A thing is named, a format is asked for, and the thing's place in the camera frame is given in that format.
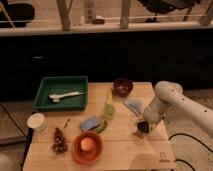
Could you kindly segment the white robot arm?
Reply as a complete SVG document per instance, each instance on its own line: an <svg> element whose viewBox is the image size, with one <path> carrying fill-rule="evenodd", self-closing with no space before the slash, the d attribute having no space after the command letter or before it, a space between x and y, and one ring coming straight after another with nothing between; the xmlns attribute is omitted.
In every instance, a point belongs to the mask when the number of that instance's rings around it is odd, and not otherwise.
<svg viewBox="0 0 213 171"><path fill-rule="evenodd" d="M157 125L162 115L174 106L186 112L189 117L210 137L213 138L213 110L191 100L183 94L178 83L160 81L154 87L155 96L143 111L143 119Z"/></svg>

